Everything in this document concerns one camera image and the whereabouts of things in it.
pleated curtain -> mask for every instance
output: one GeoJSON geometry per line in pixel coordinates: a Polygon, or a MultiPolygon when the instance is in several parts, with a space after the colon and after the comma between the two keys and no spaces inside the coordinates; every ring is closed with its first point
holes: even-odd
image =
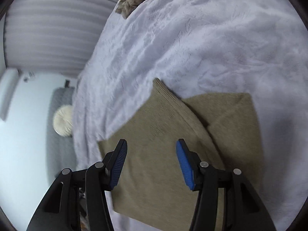
{"type": "Polygon", "coordinates": [[[15,0],[4,28],[8,67],[77,76],[118,0],[15,0]]]}

blue gripper pad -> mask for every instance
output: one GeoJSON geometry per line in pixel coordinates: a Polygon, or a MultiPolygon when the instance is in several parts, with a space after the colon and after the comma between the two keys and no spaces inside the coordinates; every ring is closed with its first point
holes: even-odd
{"type": "Polygon", "coordinates": [[[118,181],[122,172],[122,168],[124,165],[124,161],[127,155],[127,142],[124,141],[120,152],[118,153],[118,156],[116,158],[116,161],[110,171],[110,188],[113,190],[113,188],[118,185],[118,181]]]}
{"type": "Polygon", "coordinates": [[[191,168],[188,159],[184,153],[183,147],[179,141],[177,141],[176,151],[185,183],[190,190],[193,190],[195,188],[195,183],[193,179],[193,169],[191,168]]]}

plush bedspread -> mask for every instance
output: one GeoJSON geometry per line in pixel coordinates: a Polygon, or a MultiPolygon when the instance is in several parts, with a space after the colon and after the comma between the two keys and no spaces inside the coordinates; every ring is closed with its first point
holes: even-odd
{"type": "MultiPolygon", "coordinates": [[[[288,0],[146,0],[127,20],[112,13],[74,97],[78,168],[101,159],[97,141],[134,115],[155,77],[181,98],[247,92],[264,147],[261,197],[283,231],[308,195],[307,65],[308,32],[288,0]]],[[[150,230],[112,216],[116,230],[150,230]]]]}

white wall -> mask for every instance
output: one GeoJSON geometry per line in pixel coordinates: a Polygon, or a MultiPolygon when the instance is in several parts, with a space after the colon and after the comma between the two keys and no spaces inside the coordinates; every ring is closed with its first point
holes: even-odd
{"type": "Polygon", "coordinates": [[[3,28],[4,28],[4,18],[0,21],[0,78],[5,70],[5,63],[4,63],[4,53],[3,53],[3,28]]]}
{"type": "Polygon", "coordinates": [[[47,112],[52,91],[65,83],[64,76],[48,73],[35,74],[27,83],[23,79],[16,87],[7,121],[0,125],[0,206],[18,231],[27,229],[49,188],[47,112]]]}

cream pouf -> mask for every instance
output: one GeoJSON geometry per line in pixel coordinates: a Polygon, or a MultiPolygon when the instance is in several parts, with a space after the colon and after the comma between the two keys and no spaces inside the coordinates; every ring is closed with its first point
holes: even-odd
{"type": "Polygon", "coordinates": [[[52,125],[60,136],[67,137],[72,135],[72,111],[72,105],[63,105],[54,113],[52,125]]]}

